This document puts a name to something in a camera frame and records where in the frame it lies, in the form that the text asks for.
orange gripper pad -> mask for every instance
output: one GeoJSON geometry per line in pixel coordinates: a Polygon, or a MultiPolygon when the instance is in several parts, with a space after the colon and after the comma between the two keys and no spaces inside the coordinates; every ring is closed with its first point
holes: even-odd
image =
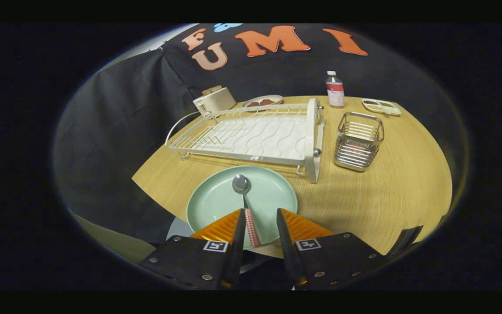
{"type": "Polygon", "coordinates": [[[299,240],[314,239],[317,237],[331,236],[334,232],[327,230],[318,224],[281,208],[284,214],[286,225],[288,226],[289,237],[292,243],[299,240]]]}
{"type": "Polygon", "coordinates": [[[229,213],[197,231],[190,237],[209,241],[226,241],[232,244],[235,235],[235,226],[237,226],[237,219],[239,218],[240,212],[241,209],[238,209],[233,213],[229,213]]]}

wire basket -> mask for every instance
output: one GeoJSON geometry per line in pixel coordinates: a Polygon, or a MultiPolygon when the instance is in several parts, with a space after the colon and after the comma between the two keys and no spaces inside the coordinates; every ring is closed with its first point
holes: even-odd
{"type": "Polygon", "coordinates": [[[317,98],[309,103],[266,105],[209,113],[168,143],[182,160],[191,154],[297,166],[296,173],[319,179],[325,120],[317,98]]]}
{"type": "Polygon", "coordinates": [[[334,162],[347,169],[366,171],[384,140],[381,119],[364,113],[345,113],[338,126],[334,162]]]}

wooden table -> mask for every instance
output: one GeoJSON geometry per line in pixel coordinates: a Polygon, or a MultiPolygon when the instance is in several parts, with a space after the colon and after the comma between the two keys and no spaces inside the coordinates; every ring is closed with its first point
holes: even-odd
{"type": "MultiPolygon", "coordinates": [[[[160,147],[135,173],[133,180],[169,212],[187,222],[187,203],[197,186],[218,171],[237,165],[268,167],[293,186],[298,214],[335,232],[353,232],[381,254],[386,254],[400,232],[423,225],[416,238],[435,229],[451,204],[452,178],[439,145],[425,127],[397,103],[402,115],[368,111],[362,98],[346,97],[344,109],[334,109],[327,96],[284,97],[284,103],[307,103],[317,97],[325,116],[319,182],[295,173],[295,167],[192,154],[186,160],[160,147]],[[344,113],[368,113],[383,121],[385,139],[365,172],[333,162],[337,128],[344,113]]],[[[199,116],[175,136],[194,125],[199,116]]],[[[283,258],[280,241],[251,249],[283,258]]]]}

small plate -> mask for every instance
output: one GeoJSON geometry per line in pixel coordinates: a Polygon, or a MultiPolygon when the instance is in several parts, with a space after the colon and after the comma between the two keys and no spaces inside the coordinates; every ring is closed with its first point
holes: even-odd
{"type": "Polygon", "coordinates": [[[280,95],[268,95],[268,96],[260,96],[260,97],[256,97],[256,98],[253,98],[253,99],[250,99],[246,102],[243,103],[243,105],[241,105],[242,108],[247,108],[247,106],[249,106],[251,104],[251,102],[258,102],[258,103],[261,103],[261,101],[265,100],[265,99],[270,99],[271,101],[273,101],[273,103],[269,103],[269,105],[279,105],[282,103],[282,96],[280,95]]]}
{"type": "MultiPolygon", "coordinates": [[[[231,187],[237,174],[245,175],[251,182],[247,201],[261,244],[279,238],[276,213],[279,207],[297,213],[297,196],[291,184],[279,173],[257,166],[230,167],[204,180],[191,195],[187,204],[187,222],[197,232],[214,221],[243,208],[243,195],[231,187]]],[[[251,249],[247,228],[243,249],[251,249]]]]}
{"type": "Polygon", "coordinates": [[[393,116],[402,115],[402,111],[388,101],[365,98],[361,101],[361,103],[367,110],[373,111],[373,113],[386,113],[393,116]]]}

blue shape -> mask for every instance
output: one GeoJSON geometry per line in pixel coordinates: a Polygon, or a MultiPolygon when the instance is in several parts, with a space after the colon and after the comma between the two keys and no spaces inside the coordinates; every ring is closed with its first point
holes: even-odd
{"type": "Polygon", "coordinates": [[[237,26],[240,26],[242,25],[243,23],[217,23],[215,24],[214,26],[214,32],[223,32],[229,28],[232,28],[232,27],[237,27],[237,26]]]}

